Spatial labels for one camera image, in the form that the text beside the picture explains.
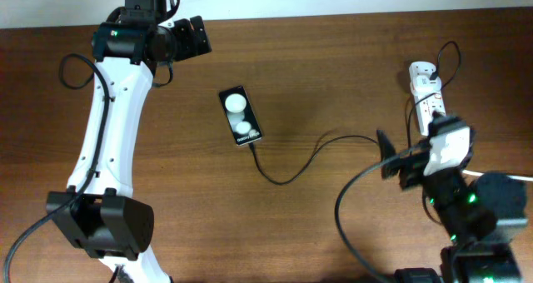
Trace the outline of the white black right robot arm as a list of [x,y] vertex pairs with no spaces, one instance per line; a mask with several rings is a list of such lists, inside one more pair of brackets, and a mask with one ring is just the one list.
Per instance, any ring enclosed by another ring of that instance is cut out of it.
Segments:
[[528,224],[526,185],[501,172],[467,183],[474,130],[459,117],[436,116],[420,152],[400,158],[383,131],[376,133],[382,178],[399,176],[401,189],[421,186],[451,238],[441,269],[398,269],[395,282],[522,282],[511,242]]

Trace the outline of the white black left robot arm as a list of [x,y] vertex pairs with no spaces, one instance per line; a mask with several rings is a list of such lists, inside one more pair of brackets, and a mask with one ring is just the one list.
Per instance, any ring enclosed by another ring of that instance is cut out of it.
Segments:
[[158,67],[209,53],[201,17],[176,20],[180,0],[125,0],[94,32],[94,93],[82,150],[66,190],[46,210],[75,248],[121,282],[168,282],[151,247],[153,209],[132,197],[142,108]]

